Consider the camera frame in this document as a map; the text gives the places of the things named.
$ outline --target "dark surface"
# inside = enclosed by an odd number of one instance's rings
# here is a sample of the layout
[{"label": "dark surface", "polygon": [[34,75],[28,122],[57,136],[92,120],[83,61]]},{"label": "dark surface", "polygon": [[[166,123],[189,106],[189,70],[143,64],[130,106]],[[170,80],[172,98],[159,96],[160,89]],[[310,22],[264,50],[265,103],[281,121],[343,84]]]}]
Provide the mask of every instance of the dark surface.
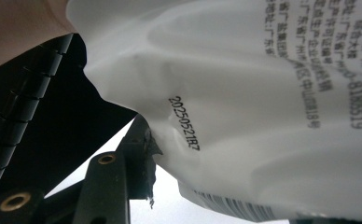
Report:
[{"label": "dark surface", "polygon": [[[0,194],[23,187],[49,192],[134,117],[100,98],[83,75],[85,55],[75,35],[3,175]],[[0,67],[0,112],[31,56],[28,51]]]}]

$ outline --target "round hole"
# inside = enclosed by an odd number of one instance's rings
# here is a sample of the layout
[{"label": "round hole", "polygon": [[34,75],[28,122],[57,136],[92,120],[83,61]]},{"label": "round hole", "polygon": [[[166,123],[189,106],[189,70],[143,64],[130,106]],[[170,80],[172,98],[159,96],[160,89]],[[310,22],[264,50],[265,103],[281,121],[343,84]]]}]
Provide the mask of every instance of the round hole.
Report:
[{"label": "round hole", "polygon": [[108,154],[108,155],[103,155],[102,157],[100,157],[99,159],[99,163],[102,165],[106,165],[108,163],[111,163],[115,160],[115,156]]},{"label": "round hole", "polygon": [[31,194],[28,192],[14,194],[7,197],[1,204],[0,210],[3,212],[11,212],[20,209],[27,204],[31,199]]},{"label": "round hole", "polygon": [[94,220],[91,221],[90,224],[105,224],[106,218],[105,217],[96,217]]}]

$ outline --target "white pouch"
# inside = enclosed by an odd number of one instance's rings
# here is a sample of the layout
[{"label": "white pouch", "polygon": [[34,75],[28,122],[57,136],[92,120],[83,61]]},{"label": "white pouch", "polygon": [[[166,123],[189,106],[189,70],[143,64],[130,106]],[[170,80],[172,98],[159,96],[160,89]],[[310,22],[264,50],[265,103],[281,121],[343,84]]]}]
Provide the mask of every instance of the white pouch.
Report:
[{"label": "white pouch", "polygon": [[362,220],[362,0],[71,0],[101,96],[181,194],[252,221]]}]

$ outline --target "bright white background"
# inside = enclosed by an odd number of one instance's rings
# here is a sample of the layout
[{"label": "bright white background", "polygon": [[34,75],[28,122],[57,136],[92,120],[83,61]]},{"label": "bright white background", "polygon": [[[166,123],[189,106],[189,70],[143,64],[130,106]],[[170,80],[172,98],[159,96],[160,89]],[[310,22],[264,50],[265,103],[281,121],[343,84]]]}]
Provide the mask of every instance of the bright white background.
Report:
[{"label": "bright white background", "polygon": [[[100,153],[106,151],[114,151],[122,137],[129,130],[130,123],[125,126],[119,133],[102,146],[94,155],[92,155],[84,164],[82,164],[75,172],[68,176],[58,187],[56,187],[48,196],[56,191],[73,185],[82,180],[88,169],[89,160]],[[178,192],[177,181],[163,169],[157,166],[156,172],[157,182],[154,186],[155,204],[153,209],[150,208],[148,201],[131,200],[131,222],[132,224],[249,224],[252,222],[242,220],[235,217],[224,216],[219,213],[212,212],[191,203],[181,197]],[[272,224],[287,224],[288,221],[268,222]]]}]

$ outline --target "white plastic bag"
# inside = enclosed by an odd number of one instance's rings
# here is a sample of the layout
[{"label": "white plastic bag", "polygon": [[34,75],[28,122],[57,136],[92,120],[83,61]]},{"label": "white plastic bag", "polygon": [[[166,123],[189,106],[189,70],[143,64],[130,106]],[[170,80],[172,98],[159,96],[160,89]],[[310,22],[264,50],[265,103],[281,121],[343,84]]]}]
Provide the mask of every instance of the white plastic bag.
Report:
[{"label": "white plastic bag", "polygon": [[253,221],[362,220],[362,1],[72,0],[85,73],[157,163]]}]

